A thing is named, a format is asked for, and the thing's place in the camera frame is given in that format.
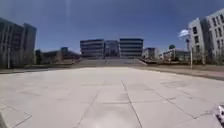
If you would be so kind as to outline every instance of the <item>white building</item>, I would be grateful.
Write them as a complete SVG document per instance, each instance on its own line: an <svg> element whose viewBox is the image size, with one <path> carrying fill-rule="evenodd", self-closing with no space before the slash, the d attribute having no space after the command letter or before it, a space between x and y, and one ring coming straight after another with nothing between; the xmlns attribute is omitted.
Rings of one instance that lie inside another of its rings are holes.
<svg viewBox="0 0 224 128"><path fill-rule="evenodd" d="M213 43L213 55L217 59L224 47L224 9L207 16L206 19Z"/></svg>
<svg viewBox="0 0 224 128"><path fill-rule="evenodd" d="M204 19L196 18L189 23L188 28L193 60L216 62L224 46L224 9Z"/></svg>

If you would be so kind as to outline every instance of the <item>concrete pavement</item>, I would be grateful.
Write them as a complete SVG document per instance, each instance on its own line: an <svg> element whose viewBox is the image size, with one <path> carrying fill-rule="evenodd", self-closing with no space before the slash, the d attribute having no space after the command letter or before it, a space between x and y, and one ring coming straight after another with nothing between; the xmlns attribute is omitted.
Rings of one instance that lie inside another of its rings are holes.
<svg viewBox="0 0 224 128"><path fill-rule="evenodd" d="M134 68L0 75L9 128L220 128L224 82Z"/></svg>

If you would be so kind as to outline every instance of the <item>sky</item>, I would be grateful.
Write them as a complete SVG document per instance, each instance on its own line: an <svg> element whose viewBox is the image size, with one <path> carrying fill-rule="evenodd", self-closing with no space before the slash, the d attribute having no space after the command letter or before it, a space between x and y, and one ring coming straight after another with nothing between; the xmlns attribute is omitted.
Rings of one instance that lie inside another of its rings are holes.
<svg viewBox="0 0 224 128"><path fill-rule="evenodd" d="M85 39L143 38L144 47L186 49L190 21L224 8L224 0L0 0L0 17L37 28L36 49L79 52Z"/></svg>

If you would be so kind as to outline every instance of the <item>distant building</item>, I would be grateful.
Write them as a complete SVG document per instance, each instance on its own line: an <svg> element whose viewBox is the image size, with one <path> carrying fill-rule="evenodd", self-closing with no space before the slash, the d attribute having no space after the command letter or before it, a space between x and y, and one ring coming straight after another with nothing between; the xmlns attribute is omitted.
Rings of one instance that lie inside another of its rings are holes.
<svg viewBox="0 0 224 128"><path fill-rule="evenodd" d="M169 50L166 52L163 52L163 55L160 55L160 57L164 61L189 61L190 53L188 51L183 50Z"/></svg>
<svg viewBox="0 0 224 128"><path fill-rule="evenodd" d="M143 49L142 57L149 60L158 60L159 50L157 48L145 48Z"/></svg>
<svg viewBox="0 0 224 128"><path fill-rule="evenodd" d="M67 47L62 47L60 50L43 52L43 64L64 64L66 60L78 60L79 54L69 51Z"/></svg>
<svg viewBox="0 0 224 128"><path fill-rule="evenodd" d="M197 18L188 25L193 60L213 63L224 48L224 9L204 19Z"/></svg>
<svg viewBox="0 0 224 128"><path fill-rule="evenodd" d="M82 40L80 48L83 58L105 57L138 58L142 55L143 39L121 38L116 40Z"/></svg>
<svg viewBox="0 0 224 128"><path fill-rule="evenodd" d="M29 24L20 26L0 18L0 68L33 63L36 30Z"/></svg>
<svg viewBox="0 0 224 128"><path fill-rule="evenodd" d="M104 58L105 45L103 39L80 41L81 54L83 58Z"/></svg>
<svg viewBox="0 0 224 128"><path fill-rule="evenodd" d="M117 40L105 40L105 57L119 57L119 43Z"/></svg>
<svg viewBox="0 0 224 128"><path fill-rule="evenodd" d="M140 38L121 38L119 51L121 58L138 58L142 56L143 39Z"/></svg>

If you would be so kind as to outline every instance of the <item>lamp post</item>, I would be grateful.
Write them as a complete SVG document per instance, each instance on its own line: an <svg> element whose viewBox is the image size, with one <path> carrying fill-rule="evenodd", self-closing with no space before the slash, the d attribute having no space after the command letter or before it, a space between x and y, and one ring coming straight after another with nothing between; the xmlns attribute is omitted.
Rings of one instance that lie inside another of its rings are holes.
<svg viewBox="0 0 224 128"><path fill-rule="evenodd" d="M190 65L191 65L191 68L193 68L193 53L192 53L192 48L190 46L190 40L186 39L186 43L187 43L188 50L190 51Z"/></svg>

